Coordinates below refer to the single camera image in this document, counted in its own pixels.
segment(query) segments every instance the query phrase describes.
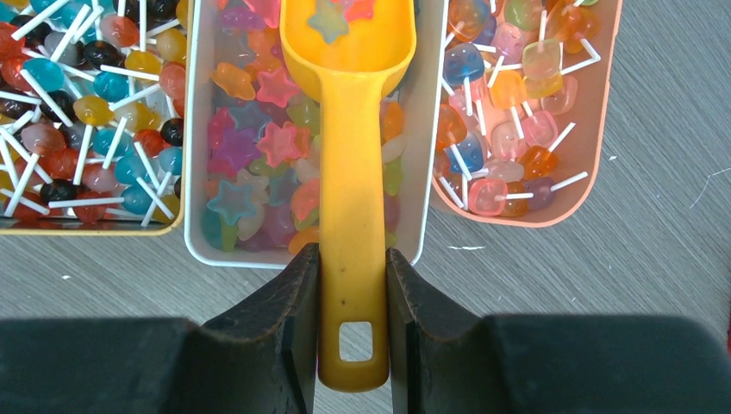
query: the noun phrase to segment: white lollipop stick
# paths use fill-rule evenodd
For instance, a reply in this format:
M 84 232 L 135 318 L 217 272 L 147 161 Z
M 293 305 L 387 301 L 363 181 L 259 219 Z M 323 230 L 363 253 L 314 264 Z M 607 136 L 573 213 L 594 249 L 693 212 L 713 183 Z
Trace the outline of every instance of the white lollipop stick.
M 160 183 L 160 187 L 158 188 L 157 194 L 158 197 L 162 196 L 163 193 L 167 190 L 167 183 L 170 182 L 170 178 L 172 177 L 172 172 L 166 172 L 165 177 L 162 178 L 162 183 Z M 155 212 L 155 208 L 157 206 L 155 203 L 150 204 L 150 208 L 147 209 L 147 213 L 145 214 L 145 217 L 142 219 L 142 227 L 147 227 L 147 225 L 150 223 L 150 220 L 153 218 L 153 213 Z
M 454 89 L 452 89 L 452 86 L 450 86 L 444 78 L 441 79 L 441 87 L 444 88 L 444 90 L 447 92 L 447 95 L 450 97 L 454 96 Z
M 140 187 L 142 187 L 142 190 L 144 190 L 147 193 L 147 195 L 150 196 L 150 198 L 153 200 L 153 202 L 158 205 L 158 208 L 160 208 L 160 211 L 162 211 L 162 214 L 164 214 L 167 218 L 175 217 L 175 215 L 172 214 L 172 211 L 170 211 L 170 209 L 167 208 L 165 203 L 163 203 L 162 200 L 160 200 L 160 198 L 157 196 L 157 194 L 155 194 L 155 191 L 153 191 L 153 189 L 150 188 L 150 186 L 145 182 L 144 179 L 142 179 L 142 177 L 137 177 L 137 184 L 139 184 Z
M 63 54 L 63 52 L 66 50 L 68 44 L 71 43 L 72 37 L 76 34 L 76 32 L 78 32 L 78 28 L 81 26 L 82 23 L 84 23 L 84 19 L 90 11 L 91 7 L 89 7 L 87 4 L 82 6 L 81 10 L 78 11 L 76 18 L 73 19 L 73 23 L 71 23 L 71 26 L 69 26 L 68 30 L 64 34 L 64 37 L 61 38 L 59 45 L 56 47 L 56 50 L 53 51 L 53 54 L 49 58 L 52 62 L 57 62 L 60 59 L 61 54 Z
M 454 26 L 454 30 L 461 30 L 464 26 L 465 26 L 464 22 L 458 22 L 457 25 Z M 449 34 L 447 34 L 447 38 L 444 39 L 444 47 L 447 47 L 447 45 L 449 45 L 449 42 L 451 42 L 452 39 L 454 39 L 454 36 L 455 36 L 455 34 L 453 31 L 450 31 Z
M 120 67 L 114 67 L 114 66 L 109 66 L 109 65 L 101 65 L 99 67 L 102 68 L 103 72 L 112 72 L 112 73 L 117 73 L 119 75 L 131 76 L 133 78 L 139 78 L 139 79 L 145 79 L 145 80 L 152 80 L 153 82 L 159 82 L 159 75 L 153 75 L 151 73 L 144 73 L 144 72 L 137 72 L 137 71 L 130 71 L 129 69 L 122 69 Z
M 21 155 L 21 157 L 25 160 L 25 162 L 30 163 L 31 156 L 28 154 L 28 150 L 25 149 L 25 147 L 18 142 L 18 140 L 5 128 L 0 128 L 0 135 L 3 136 L 4 140 L 10 144 L 13 149 L 17 153 Z M 37 165 L 33 168 L 36 174 L 38 174 L 39 177 L 43 180 L 46 184 L 51 184 L 53 180 L 51 179 L 51 176 L 48 175 L 46 170 L 41 168 L 41 166 Z
M 111 111 L 118 110 L 118 109 L 120 109 L 122 106 L 124 106 L 126 104 L 131 104 L 134 101 L 139 101 L 140 99 L 142 99 L 142 98 L 144 98 L 144 97 L 146 97 L 148 95 L 154 94 L 155 92 L 159 91 L 159 89 L 160 89 L 159 84 L 155 84 L 155 85 L 149 86 L 149 87 L 143 89 L 142 91 L 139 91 L 139 92 L 135 93 L 134 95 L 131 95 L 129 97 L 125 97 L 124 99 L 121 99 L 121 100 L 119 100 L 119 101 L 117 101 L 115 103 L 111 103 L 109 105 L 109 109 Z
M 37 28 L 39 24 L 43 23 L 53 13 L 59 11 L 60 8 L 66 6 L 66 4 L 70 1 L 71 0 L 57 0 L 56 2 L 51 3 L 51 5 L 49 5 L 41 13 L 35 15 L 34 18 L 30 19 L 27 23 L 19 27 L 15 32 L 13 32 L 13 34 L 10 35 L 10 37 L 13 38 L 14 41 L 19 41 L 23 36 L 30 33 L 30 31 L 34 28 Z
M 101 6 L 99 5 L 99 0 L 91 0 L 91 7 L 94 8 L 94 10 L 99 9 Z M 102 22 L 101 16 L 97 16 L 96 19 L 94 19 L 94 30 L 97 32 L 97 40 L 103 41 L 104 35 L 102 34 L 102 29 L 99 26 Z
M 556 141 L 551 144 L 551 147 L 548 148 L 548 152 L 552 153 L 556 150 L 556 148 L 559 146 L 559 144 L 569 135 L 569 133 L 572 131 L 573 127 L 576 126 L 575 122 L 569 123 L 566 128 L 561 132 L 558 138 L 556 138 Z
M 18 93 L 10 93 L 6 91 L 0 91 L 0 97 L 3 99 L 9 99 L 11 101 L 23 102 L 25 104 L 40 105 L 41 101 L 37 97 L 29 97 L 28 95 L 21 95 Z
M 86 20 L 84 20 L 84 22 L 81 24 L 81 26 L 78 27 L 78 30 L 76 31 L 76 33 L 73 34 L 71 41 L 73 41 L 74 43 L 76 43 L 77 41 L 80 41 L 81 38 L 83 38 L 84 35 L 86 35 L 86 31 L 89 30 L 91 25 L 93 25 L 99 19 L 99 16 L 101 16 L 102 13 L 104 12 L 104 9 L 99 6 L 93 6 L 93 7 L 94 7 L 94 11 L 92 11 L 91 14 L 88 17 L 86 17 Z
M 526 200 L 528 198 L 533 198 L 532 192 L 520 192 L 517 194 L 508 194 L 505 196 L 506 200 Z
M 78 150 L 76 172 L 73 174 L 74 185 L 81 184 L 81 177 L 84 175 L 84 166 L 86 165 L 86 155 L 89 153 L 89 144 L 91 144 L 92 132 L 94 132 L 94 127 L 86 125 L 86 129 L 84 129 L 84 137 L 81 140 L 81 148 Z
M 11 134 L 14 134 L 18 129 L 21 129 L 25 126 L 26 123 L 30 122 L 30 120 L 33 119 L 33 111 L 27 110 L 23 115 L 21 115 L 20 118 L 18 118 L 15 122 L 11 123 L 7 130 Z
M 64 113 L 64 111 L 59 107 L 59 105 L 53 101 L 53 98 L 51 98 L 50 95 L 48 95 L 48 92 L 44 91 L 41 85 L 38 83 L 35 78 L 28 73 L 27 70 L 22 69 L 21 70 L 21 76 L 25 79 L 26 82 L 28 82 L 28 85 L 30 85 L 31 88 L 35 91 L 36 94 L 38 94 L 41 99 L 43 99 L 43 102 L 48 105 L 54 114 L 61 120 L 61 122 L 66 125 L 67 127 L 71 127 L 73 125 L 73 122 L 71 119 L 69 119 L 68 116 Z
M 580 40 L 580 42 L 581 42 L 581 45 L 584 47 L 584 50 L 586 50 L 586 52 L 590 55 L 590 57 L 587 60 L 578 62 L 576 65 L 569 66 L 566 69 L 562 70 L 561 75 L 566 75 L 571 72 L 575 72 L 575 71 L 577 71 L 579 69 L 583 69 L 589 65 L 594 65 L 595 63 L 602 60 L 602 56 L 599 55 L 597 50 L 591 45 L 591 43 L 589 43 L 589 41 L 587 41 L 586 39 L 582 39 L 582 40 Z
M 470 79 L 465 78 L 464 81 L 464 89 L 465 89 L 465 103 L 467 104 L 467 116 L 472 116 L 474 113 L 472 112 L 472 88 L 470 87 Z
M 122 202 L 124 202 L 124 197 L 84 198 L 78 200 L 52 201 L 48 203 L 48 207 L 52 209 L 68 209 L 89 205 L 119 204 Z
M 30 176 L 31 174 L 33 174 L 33 169 L 35 165 L 38 164 L 38 160 L 40 158 L 41 156 L 38 154 L 33 154 L 30 156 L 30 161 L 28 161 L 28 165 L 25 167 L 25 170 L 23 170 L 23 174 L 21 175 L 20 179 L 18 179 L 18 186 L 16 187 L 16 190 L 13 191 L 12 197 L 10 197 L 10 201 L 8 202 L 8 208 L 5 209 L 6 217 L 12 217 L 13 213 L 16 212 L 16 207 L 21 201 L 23 191 L 25 191 L 25 187 L 30 181 Z
M 467 177 L 462 176 L 462 204 L 465 205 L 464 209 L 470 209 L 470 197 L 467 192 Z
M 548 10 L 543 10 L 540 13 L 540 28 L 538 29 L 538 41 L 544 41 L 546 39 L 546 22 L 548 20 Z
M 158 174 L 155 173 L 155 170 L 150 164 L 150 159 L 147 157 L 147 154 L 145 153 L 145 148 L 142 147 L 142 144 L 140 144 L 138 141 L 134 143 L 134 149 L 137 150 L 137 154 L 140 156 L 140 160 L 142 160 L 142 165 L 145 166 L 145 171 L 147 171 L 147 175 L 150 176 L 150 181 L 153 183 L 155 190 L 157 190 L 160 186 L 159 180 L 158 180 Z
M 574 175 L 573 177 L 571 177 L 569 179 L 565 179 L 565 180 L 561 181 L 560 183 L 551 185 L 551 192 L 558 191 L 558 190 L 560 190 L 560 189 L 562 189 L 562 188 L 564 188 L 564 187 L 566 187 L 568 185 L 571 185 L 571 184 L 573 184 L 573 183 L 575 183 L 577 181 L 580 181 L 582 179 L 585 179 L 587 177 L 589 177 L 589 173 L 586 172 L 586 171 L 581 172 L 579 174 L 576 174 L 576 175 Z
M 497 58 L 497 63 L 495 64 L 495 69 L 492 70 L 492 74 L 490 75 L 490 80 L 487 81 L 487 87 L 491 88 L 493 85 L 495 85 L 495 80 L 497 79 L 497 74 L 500 73 L 500 70 L 503 68 L 503 62 L 505 61 L 505 56 L 500 56 Z
M 467 169 L 467 164 L 465 164 L 465 159 L 462 158 L 462 154 L 459 153 L 459 148 L 457 148 L 456 145 L 452 144 L 449 146 L 449 149 L 452 150 L 452 154 L 454 154 L 454 158 L 457 160 L 457 165 L 459 165 L 459 169 L 467 177 L 468 181 L 472 181 L 472 174 L 470 173 L 470 170 Z
M 13 157 L 10 156 L 8 142 L 2 138 L 0 138 L 0 155 L 3 157 L 3 163 L 6 166 L 8 175 L 10 176 L 10 182 L 13 183 L 13 188 L 18 188 L 18 173 L 16 171 L 16 165 L 13 162 Z
M 129 119 L 124 116 L 116 126 L 114 137 L 112 137 L 112 142 L 109 145 L 109 151 L 107 151 L 107 154 L 104 157 L 104 163 L 102 164 L 102 168 L 105 170 L 109 169 L 112 159 L 114 159 L 116 149 L 119 147 L 119 141 L 122 140 L 122 134 L 124 134 L 124 128 L 127 126 L 127 122 L 129 122 Z
M 480 124 L 480 134 L 482 136 L 487 135 L 487 124 L 484 122 L 484 108 L 482 106 L 482 99 L 478 99 L 475 104 L 478 106 L 478 122 Z
M 523 133 L 523 126 L 521 125 L 521 118 L 518 116 L 518 109 L 515 106 L 510 107 L 510 114 L 513 116 L 513 123 L 515 124 L 515 130 L 518 131 L 518 138 L 524 139 L 525 133 Z
M 530 109 L 530 105 L 528 104 L 528 101 L 523 101 L 523 110 L 526 111 L 526 116 L 528 118 L 533 117 L 533 110 Z
M 479 50 L 480 52 L 487 52 L 487 53 L 495 53 L 495 52 L 497 52 L 497 48 L 494 47 L 494 46 L 485 46 L 485 45 L 480 45 L 480 44 L 477 44 L 477 43 L 472 43 L 472 45 L 474 45 L 475 48 L 477 50 Z
M 452 199 L 455 204 L 457 204 L 457 207 L 464 209 L 465 204 L 462 203 L 462 200 L 460 200 L 459 197 L 457 197 L 457 193 L 454 192 L 452 186 L 449 185 L 449 181 L 447 181 L 447 179 L 445 179 L 444 177 L 439 177 L 438 180 L 441 183 L 442 188 L 444 188 L 444 191 L 447 192 L 447 195 Z
M 140 50 L 147 50 L 147 0 L 140 0 Z
M 178 20 L 178 19 L 170 20 L 169 22 L 167 22 L 165 24 L 161 24 L 157 28 L 154 28 L 154 29 L 148 31 L 147 37 L 155 37 L 155 36 L 159 35 L 160 33 L 166 31 L 167 29 L 175 28 L 177 26 L 180 26 L 180 20 Z
M 0 193 L 2 193 L 5 197 L 13 197 L 13 192 L 9 191 L 5 188 L 0 188 Z M 23 204 L 24 206 L 28 207 L 29 209 L 38 211 L 43 216 L 48 216 L 51 214 L 51 210 L 47 209 L 46 207 L 43 207 L 42 205 L 36 203 L 35 201 L 28 200 L 27 198 L 21 196 L 20 197 L 20 204 Z

